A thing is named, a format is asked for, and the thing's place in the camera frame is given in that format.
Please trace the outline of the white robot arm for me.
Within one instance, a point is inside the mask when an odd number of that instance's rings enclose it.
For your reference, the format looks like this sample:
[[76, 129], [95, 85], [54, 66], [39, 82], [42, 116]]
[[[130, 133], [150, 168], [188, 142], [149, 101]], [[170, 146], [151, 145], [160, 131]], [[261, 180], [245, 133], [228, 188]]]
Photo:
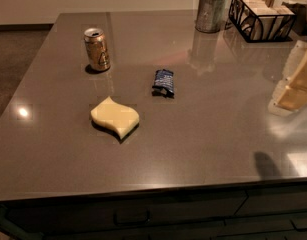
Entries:
[[282, 79], [268, 105], [270, 113], [288, 116], [307, 104], [307, 42], [297, 41], [285, 63]]

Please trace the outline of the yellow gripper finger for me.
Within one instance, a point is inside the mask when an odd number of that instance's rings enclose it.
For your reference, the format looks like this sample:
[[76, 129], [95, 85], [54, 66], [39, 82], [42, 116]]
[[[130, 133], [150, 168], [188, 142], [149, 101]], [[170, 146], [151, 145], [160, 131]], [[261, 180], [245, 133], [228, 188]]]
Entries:
[[307, 50], [276, 104], [287, 110], [298, 110], [307, 104]]

